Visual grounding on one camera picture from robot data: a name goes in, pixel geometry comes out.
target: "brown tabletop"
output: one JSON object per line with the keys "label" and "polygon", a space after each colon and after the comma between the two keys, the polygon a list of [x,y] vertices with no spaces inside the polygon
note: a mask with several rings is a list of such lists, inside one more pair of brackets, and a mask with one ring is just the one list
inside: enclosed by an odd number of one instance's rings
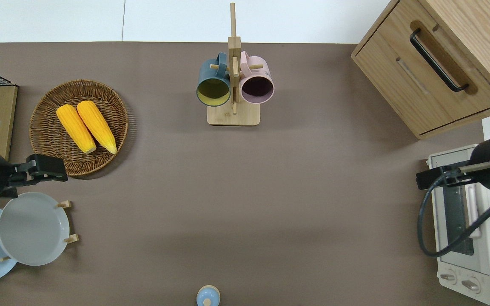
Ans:
{"label": "brown tabletop", "polygon": [[226,47],[0,43],[0,74],[20,86],[11,162],[33,153],[31,113],[61,83],[103,82],[130,114],[106,169],[19,189],[73,201],[81,240],[48,265],[17,264],[0,306],[192,306],[206,284],[222,306],[480,304],[442,287],[420,251],[414,176],[429,154],[482,141],[481,123],[417,141],[354,45],[244,43],[275,94],[258,126],[210,126],[197,71]]}

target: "toaster oven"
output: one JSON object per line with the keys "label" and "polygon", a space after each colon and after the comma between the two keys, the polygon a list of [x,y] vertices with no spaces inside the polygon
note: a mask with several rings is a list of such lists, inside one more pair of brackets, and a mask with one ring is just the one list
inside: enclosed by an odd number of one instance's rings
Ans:
{"label": "toaster oven", "polygon": [[[430,169],[468,161],[476,145],[430,155]],[[479,183],[440,186],[432,191],[437,250],[464,231],[490,206],[490,190]],[[442,286],[490,305],[490,218],[465,241],[438,259]]]}

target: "mug handle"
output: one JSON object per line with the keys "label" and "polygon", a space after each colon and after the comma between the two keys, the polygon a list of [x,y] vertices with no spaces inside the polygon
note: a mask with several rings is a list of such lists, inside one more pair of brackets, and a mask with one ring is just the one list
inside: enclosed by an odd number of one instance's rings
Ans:
{"label": "mug handle", "polygon": [[217,74],[216,76],[219,78],[223,78],[226,73],[226,61],[228,60],[228,56],[224,52],[219,52],[217,56]]}
{"label": "mug handle", "polygon": [[241,60],[239,66],[241,68],[241,72],[243,72],[243,75],[245,75],[245,77],[253,75],[253,72],[251,72],[251,68],[249,68],[248,62],[249,55],[247,54],[247,51],[241,51]]}

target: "pink mug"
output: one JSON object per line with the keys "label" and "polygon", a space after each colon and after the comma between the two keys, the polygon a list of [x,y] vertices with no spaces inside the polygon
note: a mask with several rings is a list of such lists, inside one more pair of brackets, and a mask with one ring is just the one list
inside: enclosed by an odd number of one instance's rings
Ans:
{"label": "pink mug", "polygon": [[[251,69],[249,66],[261,64],[262,68]],[[273,95],[273,81],[266,61],[259,56],[249,56],[241,52],[241,81],[239,92],[241,97],[250,103],[264,103]]]}

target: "oven knob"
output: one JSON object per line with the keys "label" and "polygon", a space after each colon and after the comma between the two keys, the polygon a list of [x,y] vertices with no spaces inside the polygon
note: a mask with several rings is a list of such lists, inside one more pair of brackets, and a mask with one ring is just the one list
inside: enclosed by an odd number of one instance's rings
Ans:
{"label": "oven knob", "polygon": [[481,287],[479,285],[479,281],[475,277],[470,277],[469,280],[463,280],[462,285],[465,286],[466,288],[470,289],[470,291],[473,291],[475,294],[478,294],[481,292]]}
{"label": "oven knob", "polygon": [[455,271],[453,271],[452,269],[449,269],[449,271],[447,271],[446,273],[438,272],[438,277],[440,277],[441,279],[445,279],[452,285],[455,285],[457,283],[457,275],[455,274]]}
{"label": "oven knob", "polygon": [[441,279],[445,279],[446,281],[454,281],[455,276],[451,274],[440,274]]}

